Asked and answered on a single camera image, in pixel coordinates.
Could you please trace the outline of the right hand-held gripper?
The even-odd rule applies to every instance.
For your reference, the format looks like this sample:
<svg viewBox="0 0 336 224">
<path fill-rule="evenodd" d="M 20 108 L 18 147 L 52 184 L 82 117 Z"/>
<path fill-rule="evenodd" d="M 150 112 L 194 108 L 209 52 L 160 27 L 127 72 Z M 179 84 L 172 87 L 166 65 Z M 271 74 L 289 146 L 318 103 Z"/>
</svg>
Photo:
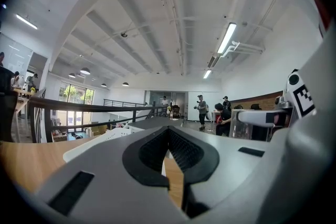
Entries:
<svg viewBox="0 0 336 224">
<path fill-rule="evenodd" d="M 293 69 L 289 74 L 282 95 L 276 97 L 275 109 L 280 110 L 242 110 L 237 113 L 237 120 L 259 127 L 283 127 L 290 121 L 290 115 L 285 109 L 294 110 L 297 117 L 310 115 L 315 106 L 298 69 Z"/>
</svg>

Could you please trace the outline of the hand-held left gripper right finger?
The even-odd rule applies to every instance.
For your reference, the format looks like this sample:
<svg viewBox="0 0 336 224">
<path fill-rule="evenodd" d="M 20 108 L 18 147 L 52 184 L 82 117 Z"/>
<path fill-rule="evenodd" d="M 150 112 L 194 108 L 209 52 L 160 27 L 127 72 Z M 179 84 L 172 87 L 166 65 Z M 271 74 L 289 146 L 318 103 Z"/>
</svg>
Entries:
<svg viewBox="0 0 336 224">
<path fill-rule="evenodd" d="M 184 175 L 182 207 L 168 207 L 169 219 L 284 218 L 283 131 L 270 142 L 173 126 L 167 136 Z"/>
</svg>

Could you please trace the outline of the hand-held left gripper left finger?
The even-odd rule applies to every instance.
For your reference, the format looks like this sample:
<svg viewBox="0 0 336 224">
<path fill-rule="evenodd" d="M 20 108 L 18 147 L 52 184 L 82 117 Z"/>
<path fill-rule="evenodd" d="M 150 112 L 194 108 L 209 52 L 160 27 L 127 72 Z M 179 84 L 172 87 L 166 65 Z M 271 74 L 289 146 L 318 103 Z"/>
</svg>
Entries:
<svg viewBox="0 0 336 224">
<path fill-rule="evenodd" d="M 36 192 L 34 208 L 51 223 L 186 223 L 166 187 L 144 186 L 122 155 L 157 128 L 99 143 L 53 173 Z"/>
</svg>

